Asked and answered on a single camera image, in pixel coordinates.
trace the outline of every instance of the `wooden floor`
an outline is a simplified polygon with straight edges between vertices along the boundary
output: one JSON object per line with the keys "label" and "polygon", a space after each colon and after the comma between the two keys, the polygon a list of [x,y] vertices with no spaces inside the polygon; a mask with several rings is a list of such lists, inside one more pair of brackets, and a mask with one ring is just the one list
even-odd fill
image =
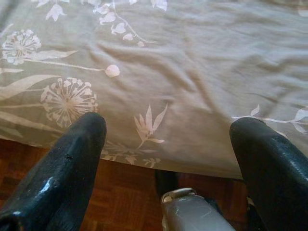
{"label": "wooden floor", "polygon": [[[47,150],[0,140],[0,207]],[[246,226],[246,187],[239,181],[180,174],[181,187],[216,199],[237,231]],[[161,231],[162,213],[154,189],[154,170],[103,161],[81,231]]]}

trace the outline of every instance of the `bed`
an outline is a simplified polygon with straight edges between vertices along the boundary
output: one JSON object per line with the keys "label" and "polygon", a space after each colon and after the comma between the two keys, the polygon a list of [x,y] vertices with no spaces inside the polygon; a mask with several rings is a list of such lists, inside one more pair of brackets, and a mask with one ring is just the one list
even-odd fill
{"label": "bed", "polygon": [[1,0],[0,138],[51,147],[82,114],[101,158],[241,178],[250,116],[308,155],[307,0]]}

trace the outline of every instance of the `parquet floor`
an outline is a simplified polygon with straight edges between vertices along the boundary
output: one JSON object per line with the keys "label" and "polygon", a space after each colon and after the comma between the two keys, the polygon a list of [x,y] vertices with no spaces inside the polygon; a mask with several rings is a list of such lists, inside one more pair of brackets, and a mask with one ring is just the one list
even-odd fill
{"label": "parquet floor", "polygon": [[[0,207],[20,180],[47,152],[0,140]],[[216,199],[237,231],[246,226],[246,187],[242,182],[180,174],[181,187]],[[81,231],[161,231],[162,213],[154,189],[154,170],[101,160]]]}

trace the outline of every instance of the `bedspread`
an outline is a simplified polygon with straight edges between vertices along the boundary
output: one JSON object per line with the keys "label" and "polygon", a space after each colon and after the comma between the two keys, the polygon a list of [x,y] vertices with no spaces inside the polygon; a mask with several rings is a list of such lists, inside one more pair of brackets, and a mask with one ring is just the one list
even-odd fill
{"label": "bedspread", "polygon": [[308,1],[1,0],[0,138],[50,147],[82,114],[102,159],[240,178],[243,116],[308,154]]}

